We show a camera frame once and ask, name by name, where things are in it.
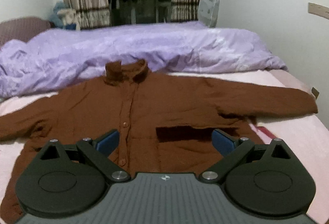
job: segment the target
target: shirt button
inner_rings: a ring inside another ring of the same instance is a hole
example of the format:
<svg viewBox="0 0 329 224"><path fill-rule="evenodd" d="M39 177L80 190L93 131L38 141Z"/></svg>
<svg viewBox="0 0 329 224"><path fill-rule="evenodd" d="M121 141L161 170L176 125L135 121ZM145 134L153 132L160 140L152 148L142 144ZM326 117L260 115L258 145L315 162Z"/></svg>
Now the shirt button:
<svg viewBox="0 0 329 224"><path fill-rule="evenodd" d="M121 159L119 161L119 166L123 167L126 164L126 159Z"/></svg>

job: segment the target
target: triangular cutout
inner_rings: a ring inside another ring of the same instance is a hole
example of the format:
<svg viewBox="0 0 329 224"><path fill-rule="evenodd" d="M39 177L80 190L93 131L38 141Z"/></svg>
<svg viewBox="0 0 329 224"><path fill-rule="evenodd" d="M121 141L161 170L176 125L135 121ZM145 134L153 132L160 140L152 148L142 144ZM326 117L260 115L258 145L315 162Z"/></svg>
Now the triangular cutout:
<svg viewBox="0 0 329 224"><path fill-rule="evenodd" d="M56 146L49 146L45 153L42 155L41 160L49 160L59 158Z"/></svg>
<svg viewBox="0 0 329 224"><path fill-rule="evenodd" d="M272 157L274 157L274 158L282 158L282 159L290 159L289 154L279 144L275 146L274 151L272 153Z"/></svg>

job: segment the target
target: mattress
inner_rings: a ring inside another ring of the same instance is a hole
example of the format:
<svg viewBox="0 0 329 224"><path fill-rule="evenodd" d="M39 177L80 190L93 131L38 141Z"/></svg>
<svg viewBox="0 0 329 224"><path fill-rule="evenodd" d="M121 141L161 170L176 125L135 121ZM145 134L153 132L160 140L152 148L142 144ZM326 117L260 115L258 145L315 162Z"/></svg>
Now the mattress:
<svg viewBox="0 0 329 224"><path fill-rule="evenodd" d="M251 71L229 74L194 74L171 73L175 76L213 77L231 81L255 83L274 87L298 88L310 93L310 88L285 71ZM27 97L13 97L0 104L0 115L19 110L44 96L55 95L56 92ZM258 118L257 125L266 127L276 137L282 138L306 167L316 183L315 198L307 214L319 224L324 224L329 218L329 131L316 115L301 118L277 119ZM259 136L264 143L270 140ZM0 143L0 201L2 201L11 171L17 156L24 146L24 140Z"/></svg>

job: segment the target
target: silver screw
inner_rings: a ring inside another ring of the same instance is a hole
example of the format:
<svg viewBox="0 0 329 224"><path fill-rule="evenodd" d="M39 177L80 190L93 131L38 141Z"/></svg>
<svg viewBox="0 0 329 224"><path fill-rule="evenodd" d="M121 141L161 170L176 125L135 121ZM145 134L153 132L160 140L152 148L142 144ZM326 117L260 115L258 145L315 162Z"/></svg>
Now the silver screw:
<svg viewBox="0 0 329 224"><path fill-rule="evenodd" d="M215 180L218 177L218 174L213 171L206 171L202 173L202 177L206 180Z"/></svg>
<svg viewBox="0 0 329 224"><path fill-rule="evenodd" d="M124 180L128 177L128 173L125 171L115 171L112 173L112 178L116 179L116 180Z"/></svg>

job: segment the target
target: shirt collar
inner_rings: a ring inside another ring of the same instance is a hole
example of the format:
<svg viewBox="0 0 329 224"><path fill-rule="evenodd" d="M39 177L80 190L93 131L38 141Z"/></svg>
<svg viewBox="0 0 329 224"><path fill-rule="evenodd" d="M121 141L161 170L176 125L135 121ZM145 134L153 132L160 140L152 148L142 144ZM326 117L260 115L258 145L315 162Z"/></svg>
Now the shirt collar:
<svg viewBox="0 0 329 224"><path fill-rule="evenodd" d="M142 59L136 63L122 65L121 61L110 62L105 66L106 84L116 86L118 83L129 80L130 82L140 83L148 74L147 61Z"/></svg>

